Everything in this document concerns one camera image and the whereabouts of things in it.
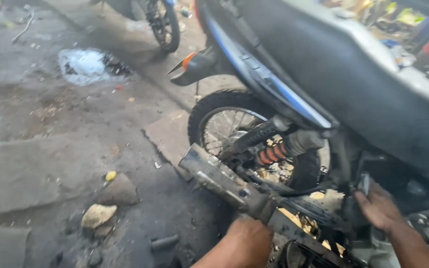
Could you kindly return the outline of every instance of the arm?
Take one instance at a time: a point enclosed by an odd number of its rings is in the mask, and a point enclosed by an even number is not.
[[[226,236],[192,268],[265,267],[272,240],[273,232],[259,220],[237,219]]]
[[[388,192],[372,182],[367,197],[360,191],[353,195],[367,220],[385,232],[402,268],[429,268],[428,245],[403,219]]]

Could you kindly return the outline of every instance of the human hand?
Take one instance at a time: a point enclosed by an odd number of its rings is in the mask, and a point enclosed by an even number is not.
[[[393,203],[390,193],[375,181],[371,180],[367,196],[360,191],[353,191],[352,195],[357,200],[366,219],[378,229],[390,233],[395,225],[405,223],[400,210]]]
[[[252,218],[235,220],[228,229],[220,245],[235,252],[240,267],[265,267],[271,254],[273,231],[261,221]]]

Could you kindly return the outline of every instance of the grey motorcycle seat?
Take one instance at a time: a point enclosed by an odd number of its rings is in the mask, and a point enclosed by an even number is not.
[[[400,69],[348,13],[311,0],[238,0],[260,44],[302,90],[372,145],[429,174],[429,80]]]

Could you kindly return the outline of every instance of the dirty floor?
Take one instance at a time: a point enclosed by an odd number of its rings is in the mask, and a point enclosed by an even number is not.
[[[33,23],[12,44],[25,24],[8,20],[27,16],[24,4],[35,11]],[[194,87],[175,87],[165,75],[186,54],[203,48],[196,19],[180,17],[186,25],[180,49],[166,55],[146,28],[110,8],[101,16],[100,6],[87,1],[18,0],[3,6],[0,233],[29,231],[22,235],[26,251],[15,254],[15,262],[24,254],[27,268],[82,268],[97,250],[103,255],[100,267],[151,268],[167,258],[150,253],[151,239],[176,233],[181,240],[174,252],[185,265],[206,253],[217,243],[224,228],[220,219],[229,209],[210,193],[193,191],[193,182],[176,173],[143,131],[194,105]],[[71,53],[81,51],[91,53],[85,64],[92,67],[98,53],[100,60],[104,55],[118,60],[103,70],[108,73],[87,78],[93,70],[67,64]],[[239,82],[232,78],[210,78],[200,92],[235,86]],[[110,236],[91,241],[80,220],[109,170],[125,174],[141,202],[117,210]]]

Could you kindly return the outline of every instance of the motorcycle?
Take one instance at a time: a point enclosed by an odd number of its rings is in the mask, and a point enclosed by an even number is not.
[[[197,102],[179,166],[291,239],[282,251],[304,254],[302,267],[399,267],[350,195],[351,187],[368,194],[373,179],[429,244],[429,80],[399,66],[342,9],[305,0],[194,7],[206,48],[177,64],[169,74],[183,72],[171,82],[230,74],[247,89]],[[311,197],[318,192],[324,197]],[[276,208],[314,222],[315,232],[305,235]]]
[[[175,52],[180,45],[180,26],[174,6],[176,0],[91,0],[91,4],[106,2],[124,17],[147,20],[155,39],[166,52]]]

